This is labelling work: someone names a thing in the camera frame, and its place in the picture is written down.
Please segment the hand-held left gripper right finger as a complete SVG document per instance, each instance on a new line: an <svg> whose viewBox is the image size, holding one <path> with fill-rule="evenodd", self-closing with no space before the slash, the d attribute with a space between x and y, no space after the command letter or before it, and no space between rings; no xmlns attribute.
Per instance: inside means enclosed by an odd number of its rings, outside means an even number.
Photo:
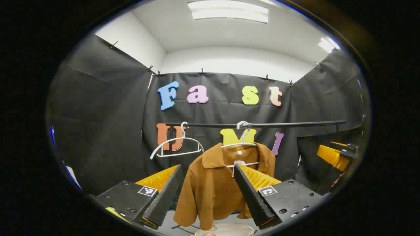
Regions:
<svg viewBox="0 0 420 236"><path fill-rule="evenodd" d="M296 180L279 181L245 165L235 164L233 176L261 230L304 216L325 200Z"/></svg>

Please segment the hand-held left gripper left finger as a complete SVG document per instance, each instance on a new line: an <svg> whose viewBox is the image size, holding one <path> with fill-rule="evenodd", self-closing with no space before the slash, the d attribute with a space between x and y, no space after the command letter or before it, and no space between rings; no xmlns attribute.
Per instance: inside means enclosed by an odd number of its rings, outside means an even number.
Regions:
<svg viewBox="0 0 420 236"><path fill-rule="evenodd" d="M144 169L123 169L104 175L89 188L93 202L131 225L158 229L183 182L183 168L174 165L147 175Z"/></svg>

